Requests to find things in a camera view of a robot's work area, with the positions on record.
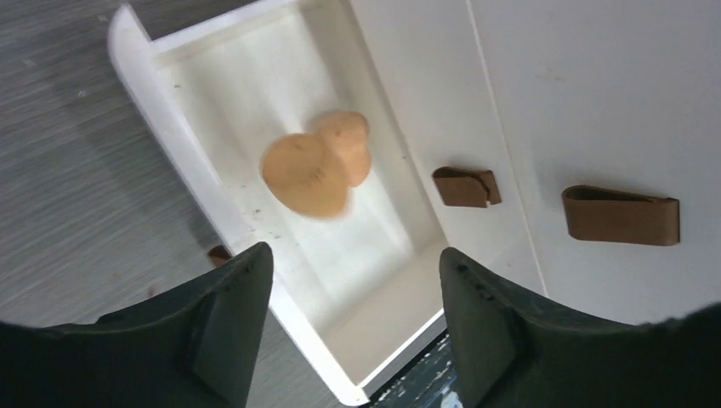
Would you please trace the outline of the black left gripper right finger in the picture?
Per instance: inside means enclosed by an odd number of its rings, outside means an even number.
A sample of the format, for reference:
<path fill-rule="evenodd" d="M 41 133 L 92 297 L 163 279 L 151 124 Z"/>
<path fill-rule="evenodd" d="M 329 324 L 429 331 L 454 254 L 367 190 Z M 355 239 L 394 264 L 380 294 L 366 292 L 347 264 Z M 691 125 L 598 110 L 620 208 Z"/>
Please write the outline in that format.
<path fill-rule="evenodd" d="M 629 325 L 569 308 L 448 247 L 440 283 L 467 407 L 717 407 L 720 307 Z"/>

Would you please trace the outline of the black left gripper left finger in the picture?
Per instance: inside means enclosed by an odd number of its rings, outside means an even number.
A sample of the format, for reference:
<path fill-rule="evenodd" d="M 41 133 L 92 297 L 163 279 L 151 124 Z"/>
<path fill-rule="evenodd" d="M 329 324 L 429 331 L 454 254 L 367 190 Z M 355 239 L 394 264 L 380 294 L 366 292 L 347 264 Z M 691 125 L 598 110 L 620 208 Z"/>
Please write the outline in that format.
<path fill-rule="evenodd" d="M 4 407 L 243 407 L 268 311 L 264 242 L 87 325 L 1 325 Z"/>

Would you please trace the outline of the white bottom drawer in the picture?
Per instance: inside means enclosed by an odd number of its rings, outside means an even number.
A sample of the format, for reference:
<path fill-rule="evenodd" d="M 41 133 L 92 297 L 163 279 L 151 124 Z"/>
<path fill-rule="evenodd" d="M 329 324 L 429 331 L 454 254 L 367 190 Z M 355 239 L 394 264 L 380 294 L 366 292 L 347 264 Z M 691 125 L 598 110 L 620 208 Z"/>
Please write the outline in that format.
<path fill-rule="evenodd" d="M 256 1 L 157 39 L 111 17 L 123 86 L 231 253 L 273 252 L 270 310 L 362 406 L 444 329 L 447 240 L 348 1 Z"/>

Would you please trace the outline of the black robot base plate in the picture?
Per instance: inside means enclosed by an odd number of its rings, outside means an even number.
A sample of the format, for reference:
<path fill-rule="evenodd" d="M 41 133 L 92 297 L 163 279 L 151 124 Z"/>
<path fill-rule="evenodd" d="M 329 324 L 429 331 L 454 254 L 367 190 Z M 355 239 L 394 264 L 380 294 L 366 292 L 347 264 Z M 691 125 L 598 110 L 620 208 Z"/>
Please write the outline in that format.
<path fill-rule="evenodd" d="M 462 408 L 447 331 L 383 385 L 364 407 Z"/>

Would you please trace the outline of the orange makeup sponge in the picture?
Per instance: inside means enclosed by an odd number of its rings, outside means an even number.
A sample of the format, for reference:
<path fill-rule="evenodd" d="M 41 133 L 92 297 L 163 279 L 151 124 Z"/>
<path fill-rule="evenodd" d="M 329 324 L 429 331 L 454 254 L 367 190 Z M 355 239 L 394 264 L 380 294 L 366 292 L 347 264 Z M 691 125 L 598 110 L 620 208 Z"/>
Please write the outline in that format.
<path fill-rule="evenodd" d="M 272 195 L 309 218 L 335 218 L 349 203 L 349 181 L 341 161 L 318 136 L 292 133 L 265 150 L 260 172 Z"/>

